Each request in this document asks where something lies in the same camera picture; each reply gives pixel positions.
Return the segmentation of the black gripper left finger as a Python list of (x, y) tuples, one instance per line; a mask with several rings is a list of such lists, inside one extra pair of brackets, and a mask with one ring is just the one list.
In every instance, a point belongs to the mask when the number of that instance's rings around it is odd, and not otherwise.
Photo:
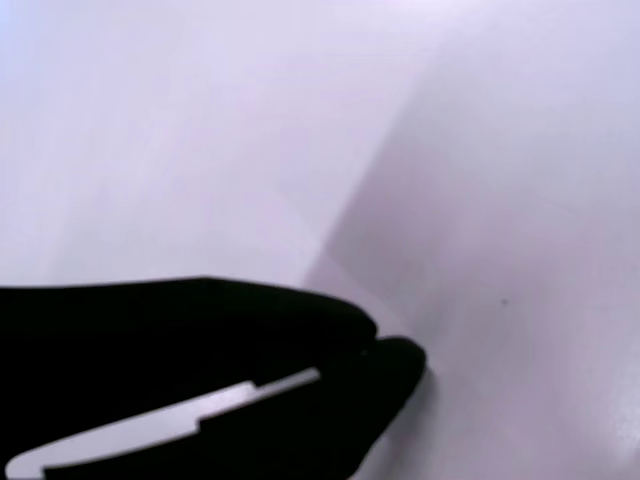
[(378, 329), (331, 296), (208, 277), (1, 291), (1, 460), (239, 383), (264, 385)]

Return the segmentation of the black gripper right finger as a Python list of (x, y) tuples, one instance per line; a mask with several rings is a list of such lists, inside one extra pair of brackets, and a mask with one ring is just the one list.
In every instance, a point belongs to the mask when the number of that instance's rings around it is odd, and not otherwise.
[(389, 337), (323, 364), (319, 380), (200, 423), (194, 436), (65, 468), (48, 479), (348, 479), (426, 370)]

